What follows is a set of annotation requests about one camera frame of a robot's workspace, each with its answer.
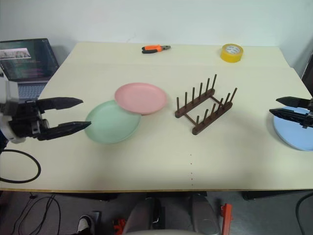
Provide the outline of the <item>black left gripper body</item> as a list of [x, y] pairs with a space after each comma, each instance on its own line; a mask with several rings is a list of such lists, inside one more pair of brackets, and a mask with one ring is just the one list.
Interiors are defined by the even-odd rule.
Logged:
[[47, 119], [42, 118], [42, 114], [48, 109], [50, 109], [49, 98], [26, 100], [17, 106], [9, 126], [18, 138], [32, 137], [40, 141], [48, 140], [49, 124]]

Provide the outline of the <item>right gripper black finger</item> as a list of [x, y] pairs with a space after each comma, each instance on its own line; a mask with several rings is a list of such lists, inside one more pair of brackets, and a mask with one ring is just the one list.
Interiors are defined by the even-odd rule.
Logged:
[[293, 96], [285, 96], [285, 97], [277, 98], [276, 101], [286, 106], [290, 106], [290, 107], [311, 108], [310, 99], [303, 99], [303, 98], [298, 98], [298, 97], [293, 97]]
[[269, 109], [269, 112], [278, 118], [282, 118], [284, 120], [297, 122], [300, 125], [306, 125], [306, 115], [294, 112], [293, 110], [276, 108]]

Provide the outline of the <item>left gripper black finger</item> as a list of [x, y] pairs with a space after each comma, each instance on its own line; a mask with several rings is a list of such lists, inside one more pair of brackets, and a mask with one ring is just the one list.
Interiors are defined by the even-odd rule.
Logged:
[[73, 97], [54, 97], [38, 99], [36, 101], [36, 105], [41, 112], [52, 109], [56, 110], [68, 109], [81, 103], [83, 103], [83, 100]]
[[52, 140], [68, 135], [72, 135], [76, 132], [84, 130], [91, 125], [91, 121], [73, 121], [59, 124], [56, 127], [46, 128], [39, 134], [39, 140]]

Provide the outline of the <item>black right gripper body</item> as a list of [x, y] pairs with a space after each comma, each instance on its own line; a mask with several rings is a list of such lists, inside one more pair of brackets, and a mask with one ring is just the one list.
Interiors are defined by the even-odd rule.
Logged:
[[302, 121], [302, 127], [313, 127], [313, 99], [311, 98], [307, 106], [308, 113], [305, 114], [305, 119]]

